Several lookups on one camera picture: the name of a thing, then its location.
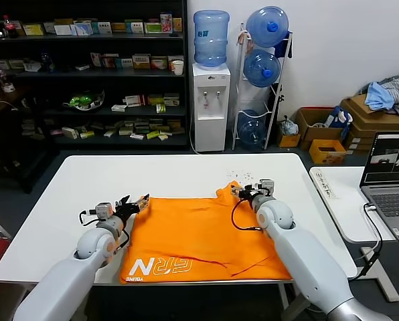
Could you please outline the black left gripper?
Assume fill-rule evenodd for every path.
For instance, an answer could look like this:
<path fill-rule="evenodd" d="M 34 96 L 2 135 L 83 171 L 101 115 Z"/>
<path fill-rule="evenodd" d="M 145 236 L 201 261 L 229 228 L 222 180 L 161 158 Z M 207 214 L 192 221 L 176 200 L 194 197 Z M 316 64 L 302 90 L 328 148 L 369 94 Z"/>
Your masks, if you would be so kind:
<path fill-rule="evenodd" d="M 149 194 L 141 196 L 133 203 L 127 203 L 130 197 L 130 195 L 127 195 L 119 201 L 115 201 L 115 212 L 113 215 L 118 217 L 123 223 L 126 223 L 132 215 L 140 213 L 149 206 Z"/>

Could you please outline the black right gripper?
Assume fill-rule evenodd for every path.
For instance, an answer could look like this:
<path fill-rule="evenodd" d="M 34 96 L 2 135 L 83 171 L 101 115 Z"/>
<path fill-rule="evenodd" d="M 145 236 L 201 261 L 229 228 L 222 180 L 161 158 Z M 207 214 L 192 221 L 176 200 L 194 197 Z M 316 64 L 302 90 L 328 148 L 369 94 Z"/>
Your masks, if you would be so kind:
<path fill-rule="evenodd" d="M 244 201 L 251 201 L 257 194 L 260 194 L 260 190 L 255 185 L 245 185 L 244 187 L 232 185 L 231 191 L 233 196 Z"/>

